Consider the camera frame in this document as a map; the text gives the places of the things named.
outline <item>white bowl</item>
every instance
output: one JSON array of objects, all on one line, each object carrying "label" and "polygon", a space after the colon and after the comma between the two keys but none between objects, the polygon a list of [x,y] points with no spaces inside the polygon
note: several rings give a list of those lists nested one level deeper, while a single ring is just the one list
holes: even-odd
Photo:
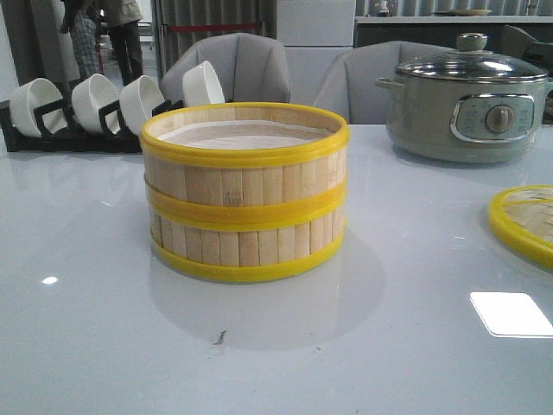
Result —
[{"label": "white bowl", "polygon": [[124,122],[134,134],[152,118],[152,110],[163,103],[165,98],[157,84],[147,75],[133,80],[121,90],[119,103]]},{"label": "white bowl", "polygon": [[[71,94],[71,103],[79,124],[92,134],[102,134],[102,125],[98,111],[103,106],[119,99],[118,90],[104,75],[95,73],[78,84]],[[107,127],[114,134],[119,130],[116,112],[105,118]]]},{"label": "white bowl", "polygon": [[[17,88],[10,98],[11,123],[27,137],[40,137],[35,119],[35,108],[63,98],[60,90],[50,81],[37,78]],[[67,127],[62,110],[50,112],[42,118],[50,132]]]},{"label": "white bowl", "polygon": [[203,61],[182,76],[182,93],[187,106],[222,104],[223,88],[211,62]]}]

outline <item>control panel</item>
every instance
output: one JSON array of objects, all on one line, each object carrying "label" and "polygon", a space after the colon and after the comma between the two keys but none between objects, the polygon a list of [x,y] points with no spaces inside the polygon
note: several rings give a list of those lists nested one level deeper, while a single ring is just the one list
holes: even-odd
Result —
[{"label": "control panel", "polygon": [[460,99],[451,131],[463,141],[505,143],[525,137],[534,121],[534,98],[527,94],[469,95]]}]

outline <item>pot handle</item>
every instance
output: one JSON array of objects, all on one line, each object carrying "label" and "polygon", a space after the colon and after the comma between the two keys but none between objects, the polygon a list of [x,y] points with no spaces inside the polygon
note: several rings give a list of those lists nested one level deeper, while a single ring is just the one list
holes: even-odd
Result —
[{"label": "pot handle", "polygon": [[378,78],[374,81],[374,85],[378,86],[379,88],[387,89],[391,93],[395,93],[397,95],[404,94],[404,84],[400,84],[399,82],[391,80],[390,78]]}]

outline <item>chair backrest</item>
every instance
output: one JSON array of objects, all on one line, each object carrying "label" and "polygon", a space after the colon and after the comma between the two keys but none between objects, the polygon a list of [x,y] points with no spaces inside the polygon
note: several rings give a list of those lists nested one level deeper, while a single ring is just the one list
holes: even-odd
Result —
[{"label": "chair backrest", "polygon": [[524,51],[537,39],[516,26],[506,24],[501,29],[501,53],[513,58],[522,58]]},{"label": "chair backrest", "polygon": [[390,93],[374,85],[392,78],[403,61],[451,50],[411,41],[388,41],[355,48],[337,56],[322,81],[313,106],[339,113],[350,124],[385,124]]},{"label": "chair backrest", "polygon": [[203,61],[212,63],[227,100],[289,102],[284,45],[246,33],[196,42],[163,76],[160,89],[165,99],[182,99],[182,76]]}]

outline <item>electric cooking pot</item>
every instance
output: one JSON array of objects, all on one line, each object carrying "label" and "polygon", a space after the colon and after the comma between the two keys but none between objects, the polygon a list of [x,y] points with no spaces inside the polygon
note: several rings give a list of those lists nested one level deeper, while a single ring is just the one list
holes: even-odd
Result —
[{"label": "electric cooking pot", "polygon": [[528,62],[483,50],[487,36],[457,36],[457,49],[396,66],[377,86],[391,93],[387,131],[412,153],[440,160],[504,162],[536,140],[553,82]]}]

